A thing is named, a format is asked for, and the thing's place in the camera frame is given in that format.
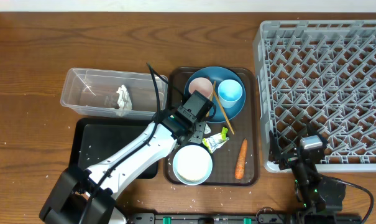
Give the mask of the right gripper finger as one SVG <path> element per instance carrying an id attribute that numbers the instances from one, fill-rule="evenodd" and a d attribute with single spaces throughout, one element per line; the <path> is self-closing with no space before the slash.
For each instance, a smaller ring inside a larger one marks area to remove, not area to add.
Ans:
<path id="1" fill-rule="evenodd" d="M 270 147 L 269 147 L 269 160 L 273 162 L 278 162 L 281 159 L 281 152 L 278 147 L 278 142 L 276 137 L 274 136 L 272 131 L 269 131 L 269 140 L 270 140 Z"/>
<path id="2" fill-rule="evenodd" d="M 307 130 L 308 136 L 317 136 L 319 137 L 323 146 L 328 145 L 328 140 L 324 138 L 321 134 L 319 134 L 318 131 L 310 123 L 306 123 L 306 130 Z"/>

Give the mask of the green yellow snack wrapper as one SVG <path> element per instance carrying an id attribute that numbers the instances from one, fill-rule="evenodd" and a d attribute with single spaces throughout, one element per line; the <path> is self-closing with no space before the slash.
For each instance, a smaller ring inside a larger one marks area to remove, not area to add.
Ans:
<path id="1" fill-rule="evenodd" d="M 221 148 L 229 140 L 229 137 L 227 136 L 228 131 L 227 128 L 223 127 L 220 133 L 202 139 L 202 143 L 210 154 Z"/>

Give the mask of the light blue bowl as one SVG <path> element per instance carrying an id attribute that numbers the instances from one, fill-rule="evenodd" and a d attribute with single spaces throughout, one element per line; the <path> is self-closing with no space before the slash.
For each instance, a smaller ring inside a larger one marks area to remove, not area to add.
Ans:
<path id="1" fill-rule="evenodd" d="M 184 146 L 174 155 L 172 168 L 176 178 L 185 185 L 204 183 L 213 169 L 210 153 L 198 145 Z"/>

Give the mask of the orange carrot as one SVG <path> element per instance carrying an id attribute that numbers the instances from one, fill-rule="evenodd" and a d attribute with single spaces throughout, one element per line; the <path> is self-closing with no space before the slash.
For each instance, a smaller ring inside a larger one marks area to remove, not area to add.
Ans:
<path id="1" fill-rule="evenodd" d="M 238 180 L 241 180 L 244 176 L 247 149 L 248 149 L 248 141 L 244 139 L 242 142 L 240 151 L 239 151 L 239 155 L 238 155 L 236 167 L 235 167 L 235 172 L 234 172 L 234 177 Z"/>

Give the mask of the white tissue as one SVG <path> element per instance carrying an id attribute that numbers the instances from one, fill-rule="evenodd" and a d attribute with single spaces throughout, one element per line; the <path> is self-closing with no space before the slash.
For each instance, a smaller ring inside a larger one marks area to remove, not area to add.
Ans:
<path id="1" fill-rule="evenodd" d="M 210 134 L 211 133 L 211 128 L 209 127 L 208 124 L 205 124 L 204 127 L 204 134 Z"/>
<path id="2" fill-rule="evenodd" d="M 121 85 L 116 93 L 119 95 L 117 99 L 118 109 L 116 114 L 118 116 L 125 116 L 132 110 L 132 100 L 125 85 Z"/>

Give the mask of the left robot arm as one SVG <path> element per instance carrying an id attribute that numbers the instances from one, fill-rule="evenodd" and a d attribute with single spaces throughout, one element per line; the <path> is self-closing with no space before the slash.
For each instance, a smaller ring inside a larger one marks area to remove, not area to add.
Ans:
<path id="1" fill-rule="evenodd" d="M 125 223 L 125 216 L 116 208 L 118 196 L 149 166 L 187 142 L 209 110 L 209 106 L 196 104 L 163 110 L 142 134 L 111 157 L 85 170 L 69 166 L 39 218 L 44 223 Z"/>

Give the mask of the brown serving tray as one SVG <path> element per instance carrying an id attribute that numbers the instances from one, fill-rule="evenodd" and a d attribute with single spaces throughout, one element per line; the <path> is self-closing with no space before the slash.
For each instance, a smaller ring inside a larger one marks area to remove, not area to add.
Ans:
<path id="1" fill-rule="evenodd" d="M 180 67 L 172 71 L 170 83 L 179 90 L 185 89 L 188 79 L 201 68 Z M 245 68 L 228 68 L 237 73 L 245 87 L 245 104 L 242 111 L 229 120 L 235 135 L 229 130 L 229 140 L 211 154 L 213 169 L 204 185 L 250 186 L 259 178 L 259 150 L 257 144 L 257 122 L 254 75 Z M 234 177 L 235 167 L 243 140 L 248 141 L 245 171 L 241 180 Z"/>

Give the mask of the pink cup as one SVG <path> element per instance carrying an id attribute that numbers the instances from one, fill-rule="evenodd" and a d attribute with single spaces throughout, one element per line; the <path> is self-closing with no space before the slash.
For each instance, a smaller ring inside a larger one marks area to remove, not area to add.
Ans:
<path id="1" fill-rule="evenodd" d="M 198 91 L 203 96 L 207 97 L 207 99 L 210 99 L 210 96 L 213 93 L 213 84 L 207 78 L 195 78 L 188 85 L 188 91 L 191 94 L 193 94 L 195 91 Z"/>

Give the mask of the right wooden chopstick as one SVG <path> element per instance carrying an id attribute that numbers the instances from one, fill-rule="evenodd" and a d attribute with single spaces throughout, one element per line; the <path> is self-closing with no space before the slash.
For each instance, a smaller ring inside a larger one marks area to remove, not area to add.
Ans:
<path id="1" fill-rule="evenodd" d="M 229 130 L 232 132 L 233 135 L 235 135 L 234 129 L 233 129 L 233 127 L 232 127 L 232 125 L 231 125 L 231 123 L 229 121 L 229 118 L 227 117 L 227 114 L 226 114 L 224 108 L 222 107 L 221 101 L 218 98 L 218 95 L 216 94 L 216 90 L 215 89 L 213 89 L 213 95 L 214 95 L 214 97 L 215 97 L 215 99 L 216 99 L 216 101 L 217 101 L 217 103 L 218 103 L 218 105 L 220 107 L 220 110 L 221 110 L 222 115 L 224 116 L 224 118 L 226 120 L 227 125 L 229 126 Z"/>

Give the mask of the wooden chopstick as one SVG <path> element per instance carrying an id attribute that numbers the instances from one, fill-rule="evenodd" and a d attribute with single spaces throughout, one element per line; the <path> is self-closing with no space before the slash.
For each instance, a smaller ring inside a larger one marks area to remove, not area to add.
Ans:
<path id="1" fill-rule="evenodd" d="M 215 91 L 215 87 L 216 87 L 216 80 L 215 81 L 213 81 L 213 89 L 212 89 L 212 93 L 211 93 L 211 95 L 210 95 L 210 97 L 209 97 L 209 100 L 210 101 L 212 101 L 213 100 L 213 96 L 214 96 L 214 91 Z"/>
<path id="2" fill-rule="evenodd" d="M 229 126 L 229 130 L 232 132 L 233 135 L 235 135 L 234 129 L 233 129 L 233 127 L 232 127 L 232 125 L 231 125 L 231 123 L 229 121 L 229 118 L 227 117 L 227 114 L 226 114 L 224 108 L 222 107 L 221 101 L 218 98 L 218 95 L 216 94 L 216 90 L 215 89 L 213 89 L 213 95 L 214 95 L 214 97 L 215 97 L 215 99 L 216 99 L 216 101 L 217 101 L 217 103 L 218 103 L 218 105 L 220 107 L 220 110 L 221 110 L 222 115 L 224 116 L 224 118 L 226 120 L 227 125 Z"/>

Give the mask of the left wooden chopstick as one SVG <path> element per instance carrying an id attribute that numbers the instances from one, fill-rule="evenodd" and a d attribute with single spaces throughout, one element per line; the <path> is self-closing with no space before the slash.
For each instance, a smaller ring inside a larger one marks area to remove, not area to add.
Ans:
<path id="1" fill-rule="evenodd" d="M 212 101 L 213 100 L 213 96 L 214 96 L 214 91 L 215 91 L 215 87 L 216 87 L 216 80 L 215 81 L 213 81 L 213 89 L 212 89 L 212 93 L 211 93 L 211 95 L 210 95 L 210 97 L 209 97 L 209 100 L 210 101 Z"/>

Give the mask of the dark blue plate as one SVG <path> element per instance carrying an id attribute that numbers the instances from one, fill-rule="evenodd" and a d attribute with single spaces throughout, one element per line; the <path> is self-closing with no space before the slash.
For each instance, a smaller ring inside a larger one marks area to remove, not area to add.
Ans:
<path id="1" fill-rule="evenodd" d="M 202 69 L 199 69 L 197 72 L 192 74 L 192 76 L 188 79 L 187 83 L 185 84 L 185 93 L 189 93 L 188 91 L 188 85 L 192 80 L 195 78 L 208 78 L 211 82 L 216 80 L 216 94 L 218 95 L 218 86 L 219 84 L 224 81 L 224 80 L 236 80 L 238 81 L 243 89 L 243 95 L 240 98 L 240 100 L 232 107 L 232 108 L 224 108 L 227 117 L 229 120 L 233 119 L 236 117 L 243 109 L 244 104 L 245 104 L 245 98 L 246 98 L 246 93 L 245 93 L 245 87 L 242 82 L 242 80 L 238 77 L 237 73 L 233 72 L 232 70 L 224 67 L 205 67 Z"/>

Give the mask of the clear plastic bin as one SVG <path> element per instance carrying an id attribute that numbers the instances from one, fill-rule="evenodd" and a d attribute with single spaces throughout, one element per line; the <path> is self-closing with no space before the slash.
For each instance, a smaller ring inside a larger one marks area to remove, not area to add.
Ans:
<path id="1" fill-rule="evenodd" d="M 125 116 L 116 114 L 116 91 L 121 85 L 126 86 L 132 100 L 132 110 Z M 140 120 L 150 120 L 158 104 L 149 73 L 88 68 L 68 71 L 60 103 L 82 115 Z"/>

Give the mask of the black tray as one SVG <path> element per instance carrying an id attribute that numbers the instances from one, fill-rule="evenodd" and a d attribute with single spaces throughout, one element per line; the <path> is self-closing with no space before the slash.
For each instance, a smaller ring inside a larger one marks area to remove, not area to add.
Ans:
<path id="1" fill-rule="evenodd" d="M 84 170 L 97 164 L 137 138 L 149 120 L 88 117 L 75 128 L 69 165 Z"/>

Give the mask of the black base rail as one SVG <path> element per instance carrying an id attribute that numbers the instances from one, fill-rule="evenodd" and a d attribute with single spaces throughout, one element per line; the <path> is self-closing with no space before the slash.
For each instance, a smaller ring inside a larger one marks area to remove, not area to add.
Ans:
<path id="1" fill-rule="evenodd" d="M 259 213 L 258 215 L 187 215 L 136 213 L 127 219 L 128 224 L 282 224 L 282 223 L 362 223 L 359 216 L 309 215 L 301 222 L 293 215 Z"/>

